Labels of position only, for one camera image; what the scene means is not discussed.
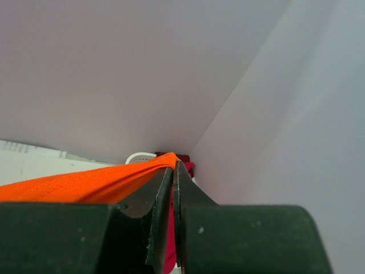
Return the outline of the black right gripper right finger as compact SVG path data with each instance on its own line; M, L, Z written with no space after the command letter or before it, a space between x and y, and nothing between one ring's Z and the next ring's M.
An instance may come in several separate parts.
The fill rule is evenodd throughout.
M177 266L181 273L185 270L186 243L186 209L198 206L217 206L196 183L192 180L182 161L177 161L173 172L173 212L175 224L175 247Z

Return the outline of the orange t shirt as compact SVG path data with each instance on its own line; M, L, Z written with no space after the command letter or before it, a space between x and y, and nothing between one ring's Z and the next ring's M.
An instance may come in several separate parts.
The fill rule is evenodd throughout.
M16 182L1 187L1 202L117 203L159 169L174 169L177 161L174 153L167 153L144 163Z

